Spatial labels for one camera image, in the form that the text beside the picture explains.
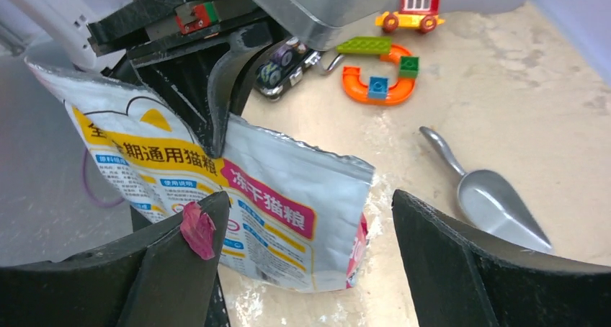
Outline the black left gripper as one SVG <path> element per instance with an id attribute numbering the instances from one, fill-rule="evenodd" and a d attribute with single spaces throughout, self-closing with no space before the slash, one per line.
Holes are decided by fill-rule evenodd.
<path id="1" fill-rule="evenodd" d="M 133 50 L 138 78 L 195 134 L 223 152 L 230 113 L 240 113 L 254 63 L 287 31 L 253 0 L 132 0 L 87 26 L 98 56 Z"/>

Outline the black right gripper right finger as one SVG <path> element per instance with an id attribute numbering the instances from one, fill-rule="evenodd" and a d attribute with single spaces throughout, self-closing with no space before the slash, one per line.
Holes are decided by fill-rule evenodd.
<path id="1" fill-rule="evenodd" d="M 403 190 L 393 223 L 421 326 L 608 326 L 610 268 L 533 251 Z"/>

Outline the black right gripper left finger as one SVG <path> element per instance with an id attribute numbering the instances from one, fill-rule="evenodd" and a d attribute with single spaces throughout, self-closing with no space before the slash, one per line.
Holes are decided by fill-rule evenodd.
<path id="1" fill-rule="evenodd" d="M 60 262 L 1 269 L 3 326 L 228 326 L 218 276 L 230 199 L 197 203 L 210 217 L 215 256 L 183 237 L 181 215 Z"/>

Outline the silver metal scoop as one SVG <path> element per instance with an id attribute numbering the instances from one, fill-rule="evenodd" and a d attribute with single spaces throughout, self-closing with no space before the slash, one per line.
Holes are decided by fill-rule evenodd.
<path id="1" fill-rule="evenodd" d="M 489 169 L 466 171 L 436 131 L 421 126 L 420 133 L 448 167 L 459 176 L 456 197 L 467 219 L 488 234 L 523 248 L 553 254 L 554 248 L 515 188 Z"/>

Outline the colourful pet food bag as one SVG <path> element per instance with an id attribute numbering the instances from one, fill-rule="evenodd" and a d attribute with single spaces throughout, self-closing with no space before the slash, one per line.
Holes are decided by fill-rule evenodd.
<path id="1" fill-rule="evenodd" d="M 32 61 L 27 67 L 64 104 L 99 171 L 147 220 L 224 191 L 231 208 L 223 265 L 299 292 L 355 285 L 375 172 L 366 161 L 238 116 L 214 159 L 150 89 Z"/>

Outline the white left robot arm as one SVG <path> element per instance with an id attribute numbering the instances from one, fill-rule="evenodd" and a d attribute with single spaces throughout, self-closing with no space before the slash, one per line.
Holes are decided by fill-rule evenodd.
<path id="1" fill-rule="evenodd" d="M 133 232 L 1 269 L 3 326 L 228 326 L 218 277 L 228 121 L 287 32 L 252 0 L 10 0 L 72 68 L 27 66 L 64 106 Z"/>

